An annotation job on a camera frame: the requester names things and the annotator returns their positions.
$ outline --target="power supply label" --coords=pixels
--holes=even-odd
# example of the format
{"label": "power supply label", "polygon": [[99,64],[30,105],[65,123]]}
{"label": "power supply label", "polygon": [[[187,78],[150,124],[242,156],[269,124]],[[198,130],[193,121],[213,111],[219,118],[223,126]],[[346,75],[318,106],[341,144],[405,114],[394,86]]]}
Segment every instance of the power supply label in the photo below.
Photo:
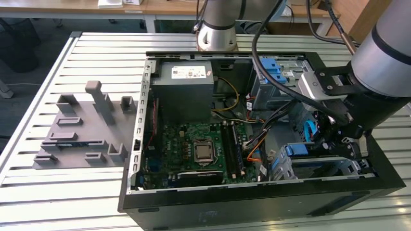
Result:
{"label": "power supply label", "polygon": [[175,66],[171,69],[171,78],[206,78],[205,66]]}

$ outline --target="ram slot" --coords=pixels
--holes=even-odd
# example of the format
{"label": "ram slot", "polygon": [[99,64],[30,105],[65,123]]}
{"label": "ram slot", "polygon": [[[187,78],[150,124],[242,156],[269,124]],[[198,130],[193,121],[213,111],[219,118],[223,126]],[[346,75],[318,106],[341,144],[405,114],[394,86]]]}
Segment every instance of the ram slot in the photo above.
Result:
{"label": "ram slot", "polygon": [[237,132],[237,126],[235,123],[231,122],[231,130],[233,130],[233,139],[234,139],[234,151],[237,156],[237,164],[238,164],[238,173],[245,176],[245,163],[243,163],[243,157],[242,157],[242,146],[241,142],[238,140],[238,132]]}
{"label": "ram slot", "polygon": [[237,157],[235,157],[235,152],[234,152],[234,142],[233,142],[233,135],[231,135],[233,130],[229,126],[230,124],[227,124],[225,121],[221,126],[221,130],[222,130],[225,158],[226,158],[226,165],[227,165],[227,175],[230,178],[235,179],[238,177],[238,167],[237,167]]}

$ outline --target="aluminum extrusion table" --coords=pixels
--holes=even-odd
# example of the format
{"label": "aluminum extrusion table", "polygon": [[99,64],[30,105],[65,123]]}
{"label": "aluminum extrusion table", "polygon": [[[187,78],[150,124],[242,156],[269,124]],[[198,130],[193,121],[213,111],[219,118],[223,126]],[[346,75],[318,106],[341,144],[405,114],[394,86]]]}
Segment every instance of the aluminum extrusion table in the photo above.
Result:
{"label": "aluminum extrusion table", "polygon": [[[239,35],[239,50],[251,50],[253,36]],[[342,45],[310,36],[262,36],[261,51],[315,51],[327,66],[345,65],[351,55]],[[138,225],[118,212],[122,167],[33,169],[34,157],[58,113],[59,95],[85,92],[90,80],[102,81],[113,100],[139,100],[147,51],[195,51],[186,34],[83,33],[70,38],[45,84],[0,155],[0,230],[135,231]],[[374,136],[394,167],[411,185],[411,117],[404,108],[375,130]],[[367,200],[334,216],[206,227],[202,230],[410,230],[411,187]]]}

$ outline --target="motherboard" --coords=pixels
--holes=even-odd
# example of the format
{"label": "motherboard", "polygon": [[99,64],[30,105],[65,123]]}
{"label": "motherboard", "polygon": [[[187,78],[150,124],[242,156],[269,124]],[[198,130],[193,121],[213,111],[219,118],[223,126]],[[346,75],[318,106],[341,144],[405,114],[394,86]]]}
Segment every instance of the motherboard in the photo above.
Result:
{"label": "motherboard", "polygon": [[255,182],[255,166],[242,155],[245,141],[242,122],[166,125],[162,153],[147,160],[150,188]]}

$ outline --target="floor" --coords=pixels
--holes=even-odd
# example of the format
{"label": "floor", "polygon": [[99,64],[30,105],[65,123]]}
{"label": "floor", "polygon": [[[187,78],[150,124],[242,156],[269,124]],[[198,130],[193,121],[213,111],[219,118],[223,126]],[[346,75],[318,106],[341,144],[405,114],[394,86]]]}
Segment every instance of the floor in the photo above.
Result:
{"label": "floor", "polygon": [[[53,19],[33,20],[42,39],[41,46],[35,48],[41,65],[34,71],[19,74],[0,61],[0,79],[3,82],[6,84],[42,84],[73,31],[146,32],[145,29],[141,29],[139,20],[117,20],[117,22],[113,24],[109,20],[65,19],[63,27],[57,28]],[[14,134],[41,86],[11,85],[9,87],[15,92],[15,95],[11,99],[0,97],[0,136]],[[7,139],[0,139],[0,153],[7,141]]]}

